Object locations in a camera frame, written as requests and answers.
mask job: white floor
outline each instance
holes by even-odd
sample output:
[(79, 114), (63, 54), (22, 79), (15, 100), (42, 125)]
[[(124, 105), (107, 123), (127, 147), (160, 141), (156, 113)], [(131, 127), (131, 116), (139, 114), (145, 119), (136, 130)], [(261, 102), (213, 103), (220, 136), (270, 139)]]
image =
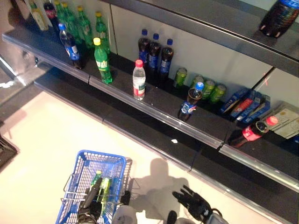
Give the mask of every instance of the white floor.
[(138, 223), (162, 224), (170, 210), (190, 217), (171, 195), (183, 184), (219, 209), (230, 224), (272, 221), (198, 180), (156, 153), (42, 92), (5, 121), (0, 132), (18, 155), (0, 173), (1, 224), (52, 224), (78, 151), (130, 157), (131, 203)]

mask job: clear water bottle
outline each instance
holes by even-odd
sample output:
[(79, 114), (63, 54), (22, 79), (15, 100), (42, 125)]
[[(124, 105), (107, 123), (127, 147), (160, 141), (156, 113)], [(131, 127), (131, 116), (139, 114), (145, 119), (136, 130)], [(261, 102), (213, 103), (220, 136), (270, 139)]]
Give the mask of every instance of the clear water bottle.
[(145, 92), (145, 71), (142, 60), (136, 60), (133, 71), (134, 98), (142, 100)]

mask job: blue label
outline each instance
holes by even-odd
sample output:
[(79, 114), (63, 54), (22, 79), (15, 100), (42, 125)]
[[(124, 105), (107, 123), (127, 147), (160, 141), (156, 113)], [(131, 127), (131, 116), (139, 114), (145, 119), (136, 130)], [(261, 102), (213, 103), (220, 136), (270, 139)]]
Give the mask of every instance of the blue label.
[(161, 61), (160, 72), (161, 73), (168, 73), (170, 68), (171, 62)]
[(155, 68), (158, 67), (158, 59), (159, 59), (158, 56), (152, 56), (152, 55), (149, 55), (149, 66), (150, 66), (152, 69), (155, 69)]
[(143, 61), (144, 64), (148, 62), (149, 53), (147, 51), (139, 51), (139, 59)]
[(191, 114), (193, 111), (196, 110), (196, 105), (189, 104), (188, 101), (184, 101), (182, 105), (182, 113), (184, 114)]
[(79, 60), (80, 59), (80, 54), (77, 50), (76, 45), (72, 47), (65, 47), (66, 52), (69, 54), (69, 57), (71, 60)]
[(280, 0), (280, 2), (288, 7), (299, 9), (299, 0)]

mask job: red label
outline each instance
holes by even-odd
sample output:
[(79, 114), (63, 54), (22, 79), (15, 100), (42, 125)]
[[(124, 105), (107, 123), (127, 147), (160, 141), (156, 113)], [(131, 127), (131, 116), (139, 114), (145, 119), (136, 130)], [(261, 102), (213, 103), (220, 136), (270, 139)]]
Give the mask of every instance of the red label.
[(56, 17), (56, 12), (55, 12), (55, 9), (52, 9), (52, 10), (45, 10), (46, 14), (47, 14), (47, 17), (49, 19), (53, 19)]
[(250, 126), (243, 129), (243, 136), (248, 141), (254, 141), (261, 137), (260, 135), (254, 134), (253, 131), (251, 130)]

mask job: blue bottle cap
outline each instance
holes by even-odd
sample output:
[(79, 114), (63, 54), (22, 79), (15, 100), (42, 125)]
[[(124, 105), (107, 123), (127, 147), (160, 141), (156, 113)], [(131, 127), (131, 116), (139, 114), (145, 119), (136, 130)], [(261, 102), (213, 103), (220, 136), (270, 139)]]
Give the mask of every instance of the blue bottle cap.
[(154, 34), (153, 38), (154, 40), (159, 40), (159, 34)]
[(66, 29), (65, 25), (63, 23), (59, 23), (58, 27), (59, 27), (60, 30), (65, 30)]
[(172, 39), (167, 40), (167, 45), (172, 45)]
[(142, 35), (146, 36), (148, 34), (148, 30), (147, 29), (142, 29)]
[(205, 85), (204, 85), (203, 83), (201, 83), (201, 82), (198, 82), (198, 83), (196, 83), (196, 85), (195, 85), (195, 89), (196, 89), (196, 90), (203, 90), (204, 87), (205, 87)]

